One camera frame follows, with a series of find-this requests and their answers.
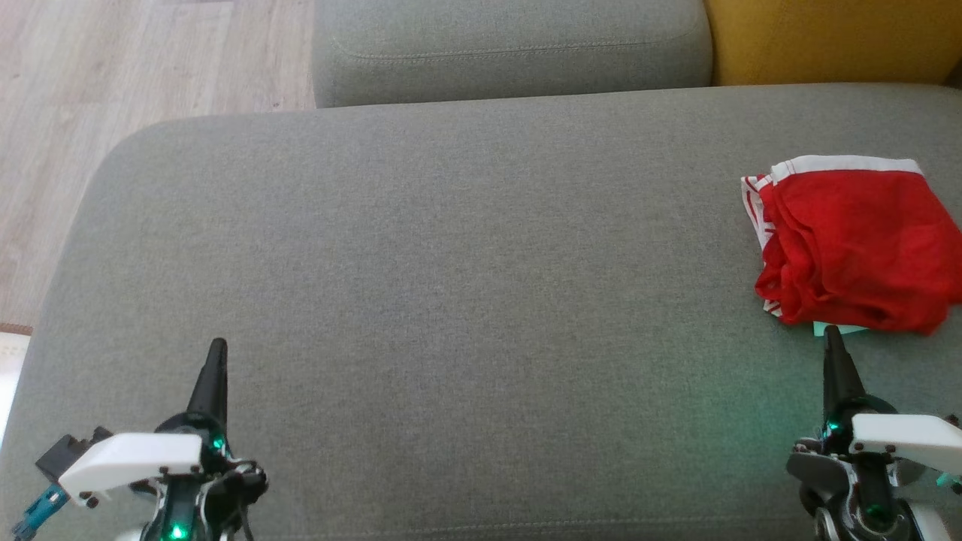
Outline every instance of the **blue connector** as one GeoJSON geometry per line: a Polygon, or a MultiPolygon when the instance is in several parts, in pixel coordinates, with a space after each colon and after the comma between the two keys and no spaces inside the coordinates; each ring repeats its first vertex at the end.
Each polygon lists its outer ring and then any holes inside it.
{"type": "Polygon", "coordinates": [[[61,510],[70,497],[63,491],[57,483],[50,485],[43,496],[27,508],[23,513],[23,520],[13,527],[13,541],[30,541],[37,535],[37,530],[47,522],[47,519],[54,516],[54,513],[61,510]]]}

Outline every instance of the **wooden floor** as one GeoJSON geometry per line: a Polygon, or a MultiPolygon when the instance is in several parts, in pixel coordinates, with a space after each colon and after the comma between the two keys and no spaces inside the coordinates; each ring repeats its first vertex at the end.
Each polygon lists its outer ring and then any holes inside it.
{"type": "Polygon", "coordinates": [[[313,109],[314,0],[0,0],[0,322],[35,325],[94,170],[185,116],[313,109]]]}

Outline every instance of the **gray couch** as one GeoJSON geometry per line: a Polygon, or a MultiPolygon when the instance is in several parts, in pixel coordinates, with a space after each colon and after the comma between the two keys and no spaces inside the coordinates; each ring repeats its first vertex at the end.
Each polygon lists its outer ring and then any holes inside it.
{"type": "MultiPolygon", "coordinates": [[[[318,104],[707,83],[694,1],[547,4],[320,2],[318,104]],[[566,36],[651,47],[411,60],[566,36]]],[[[271,475],[259,541],[808,539],[784,464],[820,421],[821,345],[761,310],[738,179],[801,154],[909,157],[962,221],[960,142],[962,92],[900,85],[149,128],[74,224],[0,454],[0,526],[45,486],[32,464],[52,442],[152,429],[224,336],[232,446],[271,475]]],[[[962,411],[960,316],[849,338],[867,387],[962,411]]],[[[958,505],[932,481],[908,494],[958,505]]],[[[150,510],[118,493],[38,539],[108,539],[150,510]]]]}

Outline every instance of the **folded clothing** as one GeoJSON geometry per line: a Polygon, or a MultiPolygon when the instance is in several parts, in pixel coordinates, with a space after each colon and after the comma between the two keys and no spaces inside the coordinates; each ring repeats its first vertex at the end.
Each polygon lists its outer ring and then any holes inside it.
{"type": "Polygon", "coordinates": [[[962,233],[913,160],[801,156],[743,177],[742,195],[755,291],[785,323],[927,335],[962,302],[962,233]]]}

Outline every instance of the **yellow cushion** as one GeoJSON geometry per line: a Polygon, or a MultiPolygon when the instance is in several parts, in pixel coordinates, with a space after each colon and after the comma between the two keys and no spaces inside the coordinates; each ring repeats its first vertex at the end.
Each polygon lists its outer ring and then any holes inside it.
{"type": "Polygon", "coordinates": [[[941,84],[962,58],[960,0],[705,0],[715,83],[941,84]]]}

